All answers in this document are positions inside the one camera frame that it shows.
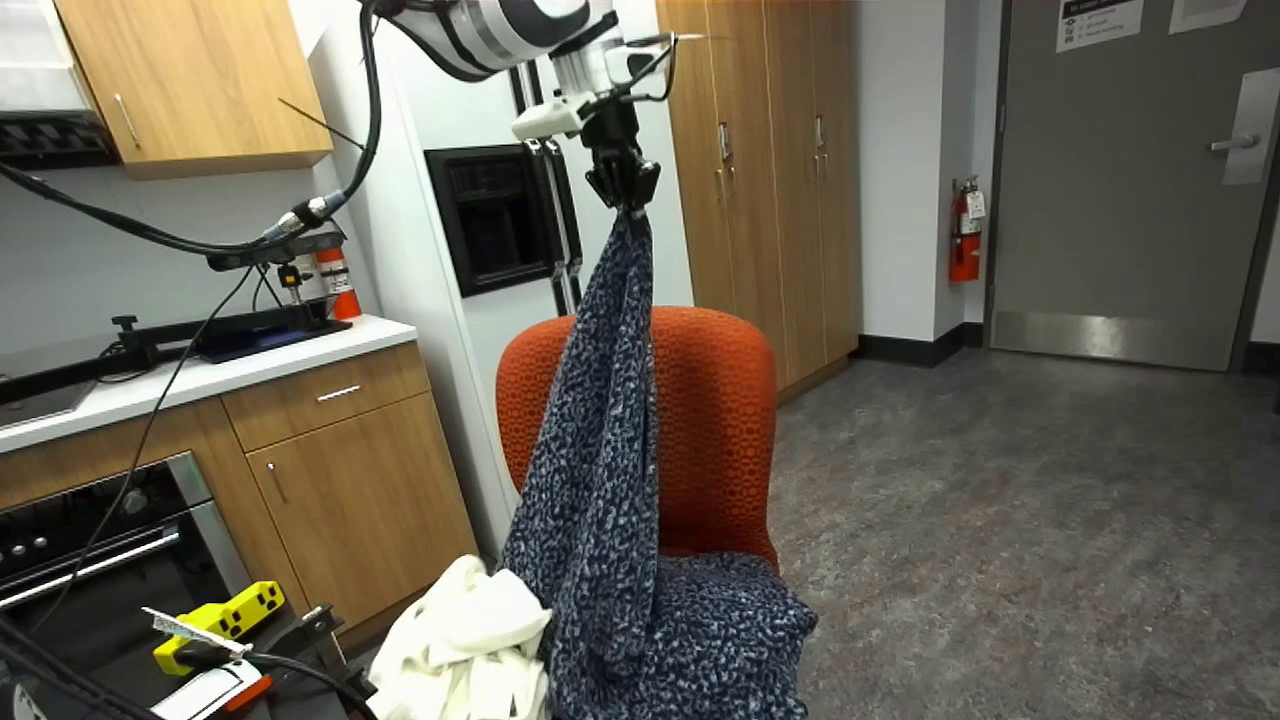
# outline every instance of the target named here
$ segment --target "white towel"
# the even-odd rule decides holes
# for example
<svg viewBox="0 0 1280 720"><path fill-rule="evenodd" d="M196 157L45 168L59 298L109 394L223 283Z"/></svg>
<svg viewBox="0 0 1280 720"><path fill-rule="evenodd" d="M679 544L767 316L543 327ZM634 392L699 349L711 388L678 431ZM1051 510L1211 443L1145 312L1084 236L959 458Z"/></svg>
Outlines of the white towel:
<svg viewBox="0 0 1280 720"><path fill-rule="evenodd" d="M515 574L462 556L392 625L369 707L379 720L549 720L536 652L550 618Z"/></svg>

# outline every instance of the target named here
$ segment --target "orange textured upholstery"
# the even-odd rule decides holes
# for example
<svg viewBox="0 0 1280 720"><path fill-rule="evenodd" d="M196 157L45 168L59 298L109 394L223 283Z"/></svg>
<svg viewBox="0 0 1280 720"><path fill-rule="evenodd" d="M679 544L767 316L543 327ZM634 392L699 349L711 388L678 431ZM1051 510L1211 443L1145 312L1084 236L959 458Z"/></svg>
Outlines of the orange textured upholstery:
<svg viewBox="0 0 1280 720"><path fill-rule="evenodd" d="M498 427L517 491L572 323L529 328L498 365ZM654 307L653 351L662 552L750 552L777 570L765 524L777 416L768 341L724 313Z"/></svg>

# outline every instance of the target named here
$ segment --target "counter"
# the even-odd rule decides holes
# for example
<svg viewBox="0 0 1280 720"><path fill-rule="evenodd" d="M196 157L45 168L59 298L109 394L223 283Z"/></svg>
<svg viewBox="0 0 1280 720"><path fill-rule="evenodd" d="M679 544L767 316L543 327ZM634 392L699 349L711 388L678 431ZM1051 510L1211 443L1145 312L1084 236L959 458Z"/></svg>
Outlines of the counter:
<svg viewBox="0 0 1280 720"><path fill-rule="evenodd" d="M164 407L195 402L416 338L417 331L412 325L364 315L356 318L349 329L238 360L214 365L192 357L178 373ZM72 413L0 428L0 454L146 415L169 382L173 365L160 365L127 383L99 383Z"/></svg>

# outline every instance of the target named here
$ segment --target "fire extinguisher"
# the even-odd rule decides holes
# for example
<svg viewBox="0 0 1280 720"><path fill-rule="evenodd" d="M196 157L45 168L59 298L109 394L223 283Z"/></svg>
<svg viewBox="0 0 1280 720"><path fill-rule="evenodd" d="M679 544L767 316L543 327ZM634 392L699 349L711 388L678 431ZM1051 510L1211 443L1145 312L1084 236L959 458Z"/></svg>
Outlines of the fire extinguisher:
<svg viewBox="0 0 1280 720"><path fill-rule="evenodd" d="M360 315L360 300L356 299L356 288L351 284L351 272L347 269L347 258L342 254L342 249L317 250L316 263L320 265L325 293L334 299L334 319L349 320Z"/></svg>
<svg viewBox="0 0 1280 720"><path fill-rule="evenodd" d="M982 218L987 215L978 178L970 177L951 202L951 270L954 283L978 279L982 265Z"/></svg>

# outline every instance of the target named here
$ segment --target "range hood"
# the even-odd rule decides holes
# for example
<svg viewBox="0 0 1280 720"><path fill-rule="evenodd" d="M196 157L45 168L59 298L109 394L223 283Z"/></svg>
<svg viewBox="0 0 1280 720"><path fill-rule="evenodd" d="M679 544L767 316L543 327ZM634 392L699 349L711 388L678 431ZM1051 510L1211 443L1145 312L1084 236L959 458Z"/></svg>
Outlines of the range hood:
<svg viewBox="0 0 1280 720"><path fill-rule="evenodd" d="M54 0L0 0L0 160L36 169L116 161Z"/></svg>

